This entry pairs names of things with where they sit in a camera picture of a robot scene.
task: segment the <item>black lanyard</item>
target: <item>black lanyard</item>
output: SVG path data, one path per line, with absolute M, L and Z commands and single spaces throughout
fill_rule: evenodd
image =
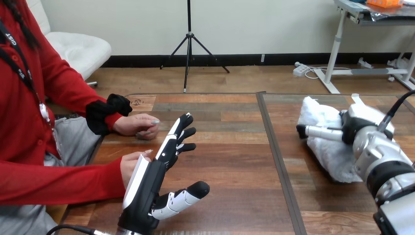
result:
M 37 94 L 37 92 L 35 90 L 35 86 L 34 86 L 33 79 L 32 79 L 32 74 L 30 73 L 29 66 L 27 65 L 26 59 L 23 56 L 22 50 L 20 50 L 20 47 L 17 45 L 16 40 L 13 38 L 13 36 L 9 32 L 9 30 L 7 30 L 6 26 L 4 26 L 4 24 L 3 24 L 3 22 L 1 20 L 0 20 L 0 32 L 6 38 L 6 40 L 8 40 L 10 42 L 10 44 L 14 48 L 14 50 L 16 50 L 17 53 L 19 54 L 20 58 L 23 61 L 23 65 L 25 67 L 26 74 L 13 61 L 13 59 L 10 58 L 10 56 L 7 54 L 7 52 L 4 51 L 1 47 L 0 47 L 0 57 L 6 63 L 9 64 L 10 68 L 19 76 L 19 78 L 27 86 L 27 88 L 29 88 L 29 90 L 32 91 L 32 93 L 35 95 L 35 97 L 37 98 L 37 100 L 39 101 L 39 103 L 41 103 L 41 101 L 39 99 L 39 95 Z

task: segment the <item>power strip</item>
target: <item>power strip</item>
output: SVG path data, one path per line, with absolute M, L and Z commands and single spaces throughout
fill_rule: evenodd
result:
M 293 74 L 294 76 L 304 76 L 310 68 L 307 65 L 300 64 L 297 68 L 294 69 Z

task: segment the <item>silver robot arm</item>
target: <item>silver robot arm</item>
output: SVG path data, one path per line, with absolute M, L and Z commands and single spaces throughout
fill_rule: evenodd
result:
M 300 138 L 352 144 L 355 169 L 378 206 L 373 218 L 382 234 L 415 234 L 414 164 L 393 141 L 391 118 L 362 104 L 354 104 L 340 115 L 341 129 L 298 125 Z

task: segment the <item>orange container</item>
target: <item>orange container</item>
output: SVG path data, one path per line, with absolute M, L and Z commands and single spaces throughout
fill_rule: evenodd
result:
M 367 3 L 381 7 L 402 6 L 404 0 L 367 0 Z

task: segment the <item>white towel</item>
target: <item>white towel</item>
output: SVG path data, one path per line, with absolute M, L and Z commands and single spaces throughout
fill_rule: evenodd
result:
M 338 110 L 320 105 L 308 96 L 302 102 L 298 124 L 341 128 L 342 120 Z M 335 181 L 343 183 L 362 181 L 354 170 L 356 159 L 351 145 L 316 137 L 309 137 L 307 145 Z

